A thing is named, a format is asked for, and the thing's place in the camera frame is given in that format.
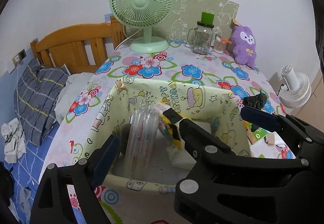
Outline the black plastic bag bundle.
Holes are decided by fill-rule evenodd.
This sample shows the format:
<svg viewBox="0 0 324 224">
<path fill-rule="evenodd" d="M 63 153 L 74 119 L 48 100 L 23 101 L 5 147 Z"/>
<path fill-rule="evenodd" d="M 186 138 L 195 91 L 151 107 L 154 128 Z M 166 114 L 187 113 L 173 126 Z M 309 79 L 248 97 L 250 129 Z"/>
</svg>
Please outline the black plastic bag bundle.
<svg viewBox="0 0 324 224">
<path fill-rule="evenodd" d="M 268 100 L 266 94 L 260 92 L 254 96 L 248 96 L 243 98 L 243 106 L 249 106 L 258 110 L 263 109 L 266 101 Z"/>
</svg>

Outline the yellow cartoon tissue pack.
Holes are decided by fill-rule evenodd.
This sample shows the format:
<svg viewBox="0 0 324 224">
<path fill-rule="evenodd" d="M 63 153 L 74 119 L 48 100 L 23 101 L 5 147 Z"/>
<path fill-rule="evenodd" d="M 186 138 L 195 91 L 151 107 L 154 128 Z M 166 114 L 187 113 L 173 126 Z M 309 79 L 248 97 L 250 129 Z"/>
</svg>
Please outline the yellow cartoon tissue pack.
<svg viewBox="0 0 324 224">
<path fill-rule="evenodd" d="M 177 149 L 183 150 L 184 144 L 179 131 L 180 121 L 186 116 L 177 112 L 169 105 L 156 103 L 154 109 L 158 112 L 159 129 L 162 134 L 173 144 Z"/>
</svg>

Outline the white roll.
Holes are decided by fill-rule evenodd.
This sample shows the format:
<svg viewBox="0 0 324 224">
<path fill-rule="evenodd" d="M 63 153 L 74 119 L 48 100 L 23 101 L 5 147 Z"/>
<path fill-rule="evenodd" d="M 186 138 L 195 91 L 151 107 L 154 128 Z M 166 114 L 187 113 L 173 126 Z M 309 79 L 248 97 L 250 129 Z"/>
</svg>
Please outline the white roll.
<svg viewBox="0 0 324 224">
<path fill-rule="evenodd" d="M 274 146 L 276 144 L 276 135 L 274 133 L 268 133 L 264 137 L 264 141 L 269 146 Z"/>
</svg>

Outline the green orange tissue pack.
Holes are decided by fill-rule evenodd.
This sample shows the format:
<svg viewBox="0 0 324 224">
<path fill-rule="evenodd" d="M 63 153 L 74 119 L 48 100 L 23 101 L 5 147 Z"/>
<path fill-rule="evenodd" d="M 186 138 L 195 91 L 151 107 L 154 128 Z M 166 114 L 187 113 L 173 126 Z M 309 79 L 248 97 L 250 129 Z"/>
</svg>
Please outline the green orange tissue pack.
<svg viewBox="0 0 324 224">
<path fill-rule="evenodd" d="M 255 144 L 256 142 L 263 139 L 268 134 L 268 131 L 266 131 L 265 129 L 260 127 L 256 128 L 254 124 L 251 124 L 247 121 L 244 121 L 243 124 L 247 133 L 247 137 L 250 141 L 250 144 Z"/>
</svg>

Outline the beige door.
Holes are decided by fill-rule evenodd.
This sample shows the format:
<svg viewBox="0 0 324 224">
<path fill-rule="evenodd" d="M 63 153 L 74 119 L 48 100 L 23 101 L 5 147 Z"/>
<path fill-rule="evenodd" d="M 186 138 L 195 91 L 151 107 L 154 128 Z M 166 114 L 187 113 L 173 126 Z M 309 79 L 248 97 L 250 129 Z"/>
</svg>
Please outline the beige door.
<svg viewBox="0 0 324 224">
<path fill-rule="evenodd" d="M 291 114 L 323 131 L 323 77 L 321 70 L 315 76 L 311 89 L 312 94 L 307 103 L 301 108 L 292 110 Z"/>
</svg>

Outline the white standing fan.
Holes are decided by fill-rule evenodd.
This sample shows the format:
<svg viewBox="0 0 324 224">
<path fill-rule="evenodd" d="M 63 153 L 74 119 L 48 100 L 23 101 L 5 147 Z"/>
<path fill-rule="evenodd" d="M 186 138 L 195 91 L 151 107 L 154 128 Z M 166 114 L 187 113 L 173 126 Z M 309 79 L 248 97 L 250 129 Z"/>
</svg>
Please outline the white standing fan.
<svg viewBox="0 0 324 224">
<path fill-rule="evenodd" d="M 306 74 L 295 72 L 290 65 L 281 69 L 283 88 L 279 92 L 279 100 L 288 109 L 304 106 L 311 97 L 311 85 Z"/>
</svg>

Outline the white crumpled cloth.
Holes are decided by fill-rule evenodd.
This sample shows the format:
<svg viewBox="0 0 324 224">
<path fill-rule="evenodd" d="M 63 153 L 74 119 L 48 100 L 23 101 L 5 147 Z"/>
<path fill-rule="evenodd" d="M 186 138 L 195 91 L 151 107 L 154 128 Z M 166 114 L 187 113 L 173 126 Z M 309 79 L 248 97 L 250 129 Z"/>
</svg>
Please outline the white crumpled cloth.
<svg viewBox="0 0 324 224">
<path fill-rule="evenodd" d="M 15 164 L 26 154 L 25 134 L 20 121 L 15 118 L 1 127 L 1 135 L 4 138 L 4 160 L 9 164 Z"/>
</svg>

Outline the floral tablecloth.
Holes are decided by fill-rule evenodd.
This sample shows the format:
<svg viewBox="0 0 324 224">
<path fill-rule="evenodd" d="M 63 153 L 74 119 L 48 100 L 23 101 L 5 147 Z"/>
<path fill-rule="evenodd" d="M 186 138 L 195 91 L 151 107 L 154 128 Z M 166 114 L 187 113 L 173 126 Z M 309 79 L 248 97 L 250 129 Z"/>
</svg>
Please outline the floral tablecloth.
<svg viewBox="0 0 324 224">
<path fill-rule="evenodd" d="M 230 91 L 239 109 L 243 98 L 266 94 L 263 110 L 285 114 L 266 77 L 257 68 L 237 65 L 228 52 L 206 56 L 190 52 L 185 45 L 171 44 L 164 52 L 143 54 L 120 48 L 111 54 L 87 81 L 69 79 L 56 105 L 60 127 L 45 158 L 45 164 L 69 166 L 84 156 L 94 120 L 116 81 L 121 78 L 163 80 L 190 85 L 203 85 Z M 264 138 L 250 144 L 250 156 L 257 158 L 292 159 L 288 146 L 276 135 L 276 144 L 269 146 Z M 173 210 L 174 191 L 168 194 L 99 186 L 95 194 L 112 223 L 184 223 Z"/>
</svg>

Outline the yellow fabric storage box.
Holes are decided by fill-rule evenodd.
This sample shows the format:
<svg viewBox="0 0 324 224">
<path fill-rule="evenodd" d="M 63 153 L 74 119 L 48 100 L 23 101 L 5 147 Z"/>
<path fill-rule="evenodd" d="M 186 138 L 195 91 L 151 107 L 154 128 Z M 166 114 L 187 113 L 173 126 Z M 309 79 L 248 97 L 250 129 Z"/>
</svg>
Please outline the yellow fabric storage box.
<svg viewBox="0 0 324 224">
<path fill-rule="evenodd" d="M 230 91 L 134 78 L 116 81 L 94 120 L 84 156 L 109 136 L 117 136 L 126 155 L 113 153 L 104 187 L 171 193 L 195 165 L 195 152 L 185 150 L 179 131 L 183 119 L 220 139 L 234 154 L 250 156 L 239 107 Z"/>
</svg>

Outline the purple plush bunny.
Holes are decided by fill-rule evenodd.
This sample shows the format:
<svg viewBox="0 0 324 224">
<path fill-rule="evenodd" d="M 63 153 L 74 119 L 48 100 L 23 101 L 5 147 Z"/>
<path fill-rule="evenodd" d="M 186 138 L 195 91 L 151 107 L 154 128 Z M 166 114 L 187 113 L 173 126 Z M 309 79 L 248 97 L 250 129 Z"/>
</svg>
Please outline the purple plush bunny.
<svg viewBox="0 0 324 224">
<path fill-rule="evenodd" d="M 252 30 L 234 23 L 231 41 L 235 62 L 253 69 L 256 65 L 256 42 Z"/>
</svg>

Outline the glass jar with green lid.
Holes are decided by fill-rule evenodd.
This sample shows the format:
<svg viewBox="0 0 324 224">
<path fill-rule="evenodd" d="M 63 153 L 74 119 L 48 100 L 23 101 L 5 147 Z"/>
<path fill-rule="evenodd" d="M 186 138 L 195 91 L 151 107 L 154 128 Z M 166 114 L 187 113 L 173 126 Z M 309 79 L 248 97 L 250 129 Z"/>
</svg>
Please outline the glass jar with green lid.
<svg viewBox="0 0 324 224">
<path fill-rule="evenodd" d="M 192 52 L 207 55 L 214 35 L 214 15 L 208 12 L 201 13 L 197 25 L 190 28 L 186 43 L 191 45 Z"/>
</svg>

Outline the green patterned board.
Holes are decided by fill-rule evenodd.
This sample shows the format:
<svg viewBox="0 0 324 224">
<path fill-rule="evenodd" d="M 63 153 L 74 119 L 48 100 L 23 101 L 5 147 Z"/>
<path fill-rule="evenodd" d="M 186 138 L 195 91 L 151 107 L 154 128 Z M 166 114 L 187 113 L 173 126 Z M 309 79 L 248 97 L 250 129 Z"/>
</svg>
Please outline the green patterned board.
<svg viewBox="0 0 324 224">
<path fill-rule="evenodd" d="M 229 39 L 238 9 L 239 4 L 230 0 L 175 0 L 169 16 L 152 27 L 152 35 L 185 42 L 190 28 L 197 26 L 202 12 L 207 12 L 214 15 L 214 33 Z"/>
</svg>

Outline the wooden bed headboard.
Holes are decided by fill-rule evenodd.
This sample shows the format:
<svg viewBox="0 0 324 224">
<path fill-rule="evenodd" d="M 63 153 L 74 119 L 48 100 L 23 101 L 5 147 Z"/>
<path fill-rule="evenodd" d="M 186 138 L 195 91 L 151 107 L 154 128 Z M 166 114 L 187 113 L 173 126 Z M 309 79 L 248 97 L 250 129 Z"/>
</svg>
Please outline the wooden bed headboard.
<svg viewBox="0 0 324 224">
<path fill-rule="evenodd" d="M 109 23 L 62 28 L 30 46 L 34 57 L 46 67 L 65 65 L 73 74 L 94 73 L 108 59 L 105 39 L 109 37 L 113 48 L 126 39 L 123 25 L 114 16 Z"/>
</svg>

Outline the green desk fan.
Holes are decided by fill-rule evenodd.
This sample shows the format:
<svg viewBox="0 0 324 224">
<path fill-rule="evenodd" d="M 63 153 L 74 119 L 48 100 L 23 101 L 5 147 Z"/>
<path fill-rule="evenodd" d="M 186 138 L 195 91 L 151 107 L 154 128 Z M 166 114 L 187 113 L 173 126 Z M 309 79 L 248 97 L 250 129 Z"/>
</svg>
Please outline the green desk fan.
<svg viewBox="0 0 324 224">
<path fill-rule="evenodd" d="M 165 20 L 173 11 L 175 0 L 110 0 L 113 16 L 124 26 L 143 30 L 143 36 L 133 40 L 134 52 L 157 53 L 169 45 L 162 37 L 152 35 L 152 27 Z"/>
</svg>

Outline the wall power socket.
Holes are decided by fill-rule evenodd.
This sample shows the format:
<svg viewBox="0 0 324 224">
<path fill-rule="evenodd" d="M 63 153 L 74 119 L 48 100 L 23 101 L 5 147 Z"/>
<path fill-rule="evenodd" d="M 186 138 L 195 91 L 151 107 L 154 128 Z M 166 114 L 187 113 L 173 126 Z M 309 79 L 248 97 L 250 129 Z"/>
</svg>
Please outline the wall power socket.
<svg viewBox="0 0 324 224">
<path fill-rule="evenodd" d="M 26 51 L 23 49 L 16 56 L 13 57 L 12 61 L 14 66 L 16 67 L 25 57 Z"/>
</svg>

